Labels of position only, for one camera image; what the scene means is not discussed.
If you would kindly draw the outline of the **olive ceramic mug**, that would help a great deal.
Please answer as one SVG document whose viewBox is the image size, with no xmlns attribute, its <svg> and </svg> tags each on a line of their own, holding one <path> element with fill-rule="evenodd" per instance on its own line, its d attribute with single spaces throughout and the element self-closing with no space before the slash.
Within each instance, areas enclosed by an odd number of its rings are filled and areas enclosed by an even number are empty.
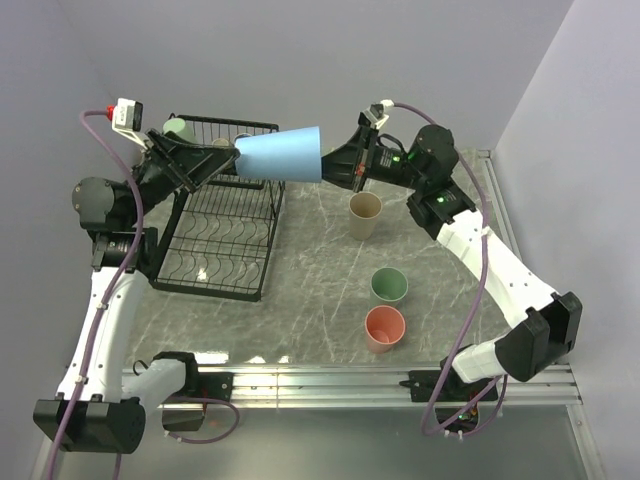
<svg viewBox="0 0 640 480">
<path fill-rule="evenodd" d="M 229 147 L 230 142 L 226 138 L 217 138 L 212 142 L 214 147 Z"/>
</svg>

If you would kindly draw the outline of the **blue plastic cup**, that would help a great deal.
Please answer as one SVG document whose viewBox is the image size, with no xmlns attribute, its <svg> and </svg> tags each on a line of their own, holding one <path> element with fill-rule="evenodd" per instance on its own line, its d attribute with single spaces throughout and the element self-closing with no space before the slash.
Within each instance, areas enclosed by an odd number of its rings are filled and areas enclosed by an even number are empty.
<svg viewBox="0 0 640 480">
<path fill-rule="evenodd" d="M 317 126 L 239 138 L 237 174 L 257 180 L 319 183 L 321 136 Z"/>
</svg>

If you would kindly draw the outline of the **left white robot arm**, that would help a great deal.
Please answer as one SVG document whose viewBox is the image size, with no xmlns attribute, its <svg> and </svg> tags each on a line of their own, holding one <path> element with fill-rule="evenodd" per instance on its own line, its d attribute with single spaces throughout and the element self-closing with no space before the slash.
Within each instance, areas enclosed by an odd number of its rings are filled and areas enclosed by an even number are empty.
<svg viewBox="0 0 640 480">
<path fill-rule="evenodd" d="M 196 191 L 240 153 L 233 147 L 196 147 L 176 133 L 116 131 L 142 146 L 144 159 L 128 167 L 109 149 L 124 181 L 85 178 L 72 193 L 80 225 L 92 240 L 91 295 L 66 374 L 53 399 L 38 401 L 33 412 L 52 442 L 51 462 L 60 451 L 130 454 L 161 404 L 210 402 L 191 353 L 161 352 L 129 380 L 123 365 L 157 249 L 157 231 L 144 227 L 145 214 L 176 190 Z"/>
</svg>

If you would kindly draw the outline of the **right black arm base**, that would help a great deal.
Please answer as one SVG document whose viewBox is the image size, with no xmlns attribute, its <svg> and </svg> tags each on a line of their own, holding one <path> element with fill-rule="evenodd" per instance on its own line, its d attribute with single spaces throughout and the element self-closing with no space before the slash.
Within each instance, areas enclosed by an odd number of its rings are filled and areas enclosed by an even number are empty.
<svg viewBox="0 0 640 480">
<path fill-rule="evenodd" d="M 408 388 L 413 403 L 427 403 L 440 378 L 440 371 L 436 370 L 410 370 L 408 372 Z M 451 382 L 448 377 L 442 385 L 437 396 L 437 402 L 449 402 L 455 399 L 451 390 Z"/>
</svg>

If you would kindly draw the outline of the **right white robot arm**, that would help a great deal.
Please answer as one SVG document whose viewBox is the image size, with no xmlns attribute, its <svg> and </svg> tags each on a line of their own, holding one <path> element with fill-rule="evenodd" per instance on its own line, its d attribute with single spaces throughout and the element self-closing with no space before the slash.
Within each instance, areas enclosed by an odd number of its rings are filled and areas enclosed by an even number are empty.
<svg viewBox="0 0 640 480">
<path fill-rule="evenodd" d="M 479 280 L 509 330 L 478 345 L 456 348 L 440 375 L 445 395 L 462 399 L 476 381 L 508 375 L 526 382 L 576 344 L 583 306 L 540 280 L 499 239 L 483 213 L 455 183 L 460 154 L 450 130 L 423 126 L 409 148 L 384 144 L 381 124 L 361 113 L 354 135 L 322 157 L 323 180 L 359 192 L 367 180 L 408 188 L 415 223 L 454 254 Z"/>
</svg>

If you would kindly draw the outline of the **large green plastic cup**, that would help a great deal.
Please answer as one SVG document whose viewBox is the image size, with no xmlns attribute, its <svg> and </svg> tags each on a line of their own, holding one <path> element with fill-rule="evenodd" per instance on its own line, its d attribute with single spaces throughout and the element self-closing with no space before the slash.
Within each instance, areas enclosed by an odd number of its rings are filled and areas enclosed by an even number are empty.
<svg viewBox="0 0 640 480">
<path fill-rule="evenodd" d="M 405 274 L 393 267 L 378 269 L 370 279 L 370 303 L 397 306 L 408 293 L 408 279 Z"/>
</svg>

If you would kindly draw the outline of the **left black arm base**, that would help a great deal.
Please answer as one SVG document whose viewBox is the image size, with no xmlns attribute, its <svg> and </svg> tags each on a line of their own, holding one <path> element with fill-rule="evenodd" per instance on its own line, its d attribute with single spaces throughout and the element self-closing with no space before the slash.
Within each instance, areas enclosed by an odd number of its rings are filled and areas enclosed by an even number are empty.
<svg viewBox="0 0 640 480">
<path fill-rule="evenodd" d="M 193 398 L 231 401 L 234 374 L 231 372 L 205 372 L 198 376 Z"/>
</svg>

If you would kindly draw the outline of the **small green plastic cup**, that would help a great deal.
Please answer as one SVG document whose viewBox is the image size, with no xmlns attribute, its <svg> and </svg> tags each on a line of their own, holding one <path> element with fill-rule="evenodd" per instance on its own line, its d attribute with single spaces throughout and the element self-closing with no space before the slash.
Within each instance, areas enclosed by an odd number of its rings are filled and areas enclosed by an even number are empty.
<svg viewBox="0 0 640 480">
<path fill-rule="evenodd" d="M 194 130 L 188 125 L 186 120 L 180 117 L 172 117 L 166 120 L 163 124 L 163 133 L 165 135 L 168 135 L 169 133 L 175 134 L 182 141 L 187 143 L 197 143 L 197 137 Z"/>
</svg>

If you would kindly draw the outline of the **pink plastic cup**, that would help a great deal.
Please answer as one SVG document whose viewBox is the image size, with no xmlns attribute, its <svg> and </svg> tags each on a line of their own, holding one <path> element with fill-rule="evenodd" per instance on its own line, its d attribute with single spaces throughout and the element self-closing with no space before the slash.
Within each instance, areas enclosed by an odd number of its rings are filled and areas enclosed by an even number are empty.
<svg viewBox="0 0 640 480">
<path fill-rule="evenodd" d="M 391 350 L 405 335 L 406 321 L 395 307 L 379 305 L 365 317 L 366 346 L 373 354 Z"/>
</svg>

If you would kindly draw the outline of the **aluminium mounting rail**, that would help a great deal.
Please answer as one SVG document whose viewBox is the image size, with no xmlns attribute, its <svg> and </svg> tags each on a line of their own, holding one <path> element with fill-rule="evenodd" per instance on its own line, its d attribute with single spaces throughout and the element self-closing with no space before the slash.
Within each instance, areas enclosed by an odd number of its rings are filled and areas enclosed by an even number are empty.
<svg viewBox="0 0 640 480">
<path fill-rule="evenodd" d="M 295 367 L 258 365 L 204 367 L 205 372 L 234 374 L 231 403 L 240 408 L 410 408 L 410 370 L 431 365 L 333 365 Z M 580 405 L 582 396 L 567 365 L 553 365 L 527 383 L 510 379 L 505 406 Z"/>
</svg>

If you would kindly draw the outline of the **beige plastic cup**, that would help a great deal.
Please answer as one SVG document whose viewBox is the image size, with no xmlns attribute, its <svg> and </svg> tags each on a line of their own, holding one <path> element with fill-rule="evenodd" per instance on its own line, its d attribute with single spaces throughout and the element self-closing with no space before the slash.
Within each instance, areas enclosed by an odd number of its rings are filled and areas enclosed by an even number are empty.
<svg viewBox="0 0 640 480">
<path fill-rule="evenodd" d="M 374 193 L 362 191 L 349 200 L 349 232 L 359 241 L 367 240 L 377 224 L 382 201 Z"/>
</svg>

